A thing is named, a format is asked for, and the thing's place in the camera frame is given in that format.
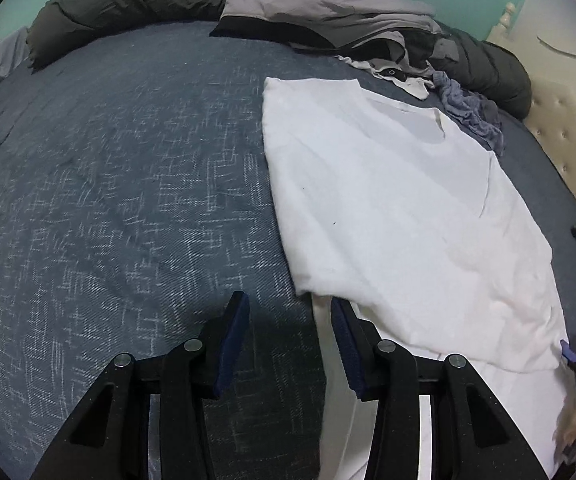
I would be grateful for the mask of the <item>blue-grey crumpled garment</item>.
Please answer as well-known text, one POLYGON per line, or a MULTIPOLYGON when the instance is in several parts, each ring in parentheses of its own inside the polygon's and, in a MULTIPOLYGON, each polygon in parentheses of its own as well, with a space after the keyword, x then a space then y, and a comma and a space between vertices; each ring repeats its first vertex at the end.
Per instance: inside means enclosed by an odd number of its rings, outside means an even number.
POLYGON ((502 156, 505 137, 497 105, 480 93, 463 88, 443 70, 432 74, 432 82, 446 115, 483 148, 502 156))

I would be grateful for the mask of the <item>cream tufted headboard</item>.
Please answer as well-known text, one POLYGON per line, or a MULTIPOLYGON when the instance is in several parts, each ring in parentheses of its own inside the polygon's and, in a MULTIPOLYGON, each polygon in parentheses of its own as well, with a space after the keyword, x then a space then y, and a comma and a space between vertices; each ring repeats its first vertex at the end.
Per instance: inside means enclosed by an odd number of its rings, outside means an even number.
POLYGON ((544 34, 533 44, 510 38, 516 6, 509 2, 488 41, 515 53, 527 66, 532 84, 532 104, 524 125, 576 199, 576 48, 569 48, 544 34))

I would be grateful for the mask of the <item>black and white garment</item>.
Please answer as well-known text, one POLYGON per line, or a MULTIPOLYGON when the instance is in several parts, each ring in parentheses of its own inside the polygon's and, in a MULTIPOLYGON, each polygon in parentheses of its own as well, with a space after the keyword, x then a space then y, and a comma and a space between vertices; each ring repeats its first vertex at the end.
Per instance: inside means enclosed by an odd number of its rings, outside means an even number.
POLYGON ((384 60, 358 61, 342 55, 336 55, 335 58, 357 70, 369 73, 376 79, 391 82, 391 84, 404 90, 410 96, 414 96, 419 101, 427 99, 430 91, 434 89, 434 84, 431 80, 406 75, 399 69, 399 66, 384 62, 384 60))

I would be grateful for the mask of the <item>grey shirt pile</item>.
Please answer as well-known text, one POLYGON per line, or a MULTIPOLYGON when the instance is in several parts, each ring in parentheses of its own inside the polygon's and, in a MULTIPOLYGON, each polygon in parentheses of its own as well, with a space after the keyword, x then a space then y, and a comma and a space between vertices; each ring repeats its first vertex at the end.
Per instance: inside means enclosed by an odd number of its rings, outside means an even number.
POLYGON ((382 58, 415 74, 457 62, 459 50, 432 6, 416 0, 226 0, 214 36, 260 39, 299 49, 382 58))

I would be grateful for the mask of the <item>dark grey rolled duvet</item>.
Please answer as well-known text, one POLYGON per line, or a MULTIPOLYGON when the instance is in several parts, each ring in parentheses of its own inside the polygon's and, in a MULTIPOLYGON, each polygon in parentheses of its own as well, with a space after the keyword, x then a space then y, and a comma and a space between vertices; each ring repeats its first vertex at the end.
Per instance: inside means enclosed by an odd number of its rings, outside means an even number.
MULTIPOLYGON (((30 62, 36 70, 103 36, 158 22, 213 21, 217 25, 226 0, 49 0, 39 11, 27 36, 30 62)), ((443 70, 463 88, 480 93, 517 119, 530 112, 532 89, 527 71, 509 51, 478 40, 438 22, 459 50, 457 62, 433 62, 415 74, 399 63, 406 75, 431 79, 443 70)))

